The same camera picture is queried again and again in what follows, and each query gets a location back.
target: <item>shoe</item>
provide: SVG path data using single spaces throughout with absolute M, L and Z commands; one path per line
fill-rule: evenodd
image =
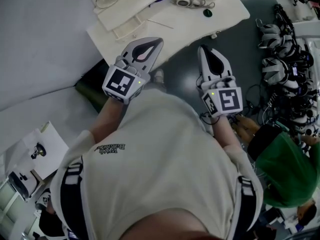
M 155 84 L 164 84 L 164 78 L 165 78 L 165 73 L 164 71 L 159 68 L 159 69 L 156 69 L 155 70 L 155 74 L 154 74 L 154 77 L 153 77 L 153 82 Z

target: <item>person in green shirt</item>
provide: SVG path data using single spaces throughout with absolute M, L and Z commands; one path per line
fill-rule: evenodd
M 276 208 L 298 207 L 299 222 L 308 224 L 317 213 L 312 195 L 320 177 L 319 140 L 301 136 L 301 140 L 311 146 L 308 157 L 280 128 L 267 124 L 260 127 L 239 114 L 235 118 L 237 123 L 232 125 L 233 129 L 248 144 L 247 152 L 255 166 L 266 175 L 263 201 Z

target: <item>hair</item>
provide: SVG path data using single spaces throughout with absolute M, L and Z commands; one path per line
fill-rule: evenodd
M 317 207 L 315 204 L 311 205 L 308 210 L 304 213 L 302 219 L 299 219 L 299 224 L 301 226 L 306 226 L 309 222 L 316 216 L 317 214 Z

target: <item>hand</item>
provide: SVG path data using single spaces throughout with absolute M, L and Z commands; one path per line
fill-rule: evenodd
M 301 136 L 301 140 L 308 146 L 313 146 L 319 142 L 319 139 L 317 137 L 308 136 L 308 135 Z

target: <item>wall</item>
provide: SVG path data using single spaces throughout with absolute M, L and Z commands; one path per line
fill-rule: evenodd
M 0 0 L 0 111 L 73 86 L 102 59 L 91 0 Z
M 32 131 L 22 139 L 28 152 L 22 160 L 16 161 L 16 163 L 18 163 L 18 167 L 22 167 L 23 170 L 26 170 L 26 167 L 28 167 L 27 164 L 30 163 L 31 166 L 29 166 L 29 170 L 34 169 L 40 178 L 44 180 L 59 167 L 69 147 L 52 123 L 46 124 L 41 132 L 39 129 Z M 46 155 L 38 155 L 36 159 L 32 160 L 30 156 L 34 153 L 34 147 L 37 143 L 44 146 Z
M 89 101 L 74 87 L 55 91 L 0 111 L 0 154 L 42 124 L 51 121 L 70 146 L 97 117 Z
M 34 202 L 25 203 L 15 193 L 9 183 L 5 183 L 0 188 L 0 234 L 7 240 L 10 239 L 14 227 L 17 230 L 14 233 L 16 238 L 13 238 L 13 240 L 20 239 L 22 232 L 29 233 L 36 220 Z

